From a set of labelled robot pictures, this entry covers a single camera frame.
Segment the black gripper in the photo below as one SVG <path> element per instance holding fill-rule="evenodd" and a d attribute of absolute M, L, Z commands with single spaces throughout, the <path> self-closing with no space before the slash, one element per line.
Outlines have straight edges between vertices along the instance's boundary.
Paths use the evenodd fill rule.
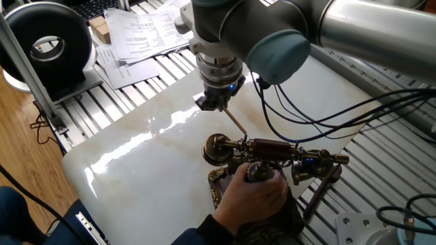
<path fill-rule="evenodd" d="M 204 83 L 204 95 L 198 97 L 195 103 L 202 111 L 218 109 L 222 112 L 228 108 L 229 101 L 239 92 L 245 80 L 246 77 L 241 76 L 238 80 L 220 86 Z"/>

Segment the person's bare hand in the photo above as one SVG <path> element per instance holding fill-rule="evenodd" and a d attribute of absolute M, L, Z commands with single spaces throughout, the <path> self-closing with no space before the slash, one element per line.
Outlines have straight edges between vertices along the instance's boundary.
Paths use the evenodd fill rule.
<path fill-rule="evenodd" d="M 263 182 L 246 182 L 248 163 L 238 167 L 213 218 L 231 234 L 247 223 L 276 214 L 286 202 L 288 185 L 277 171 Z"/>

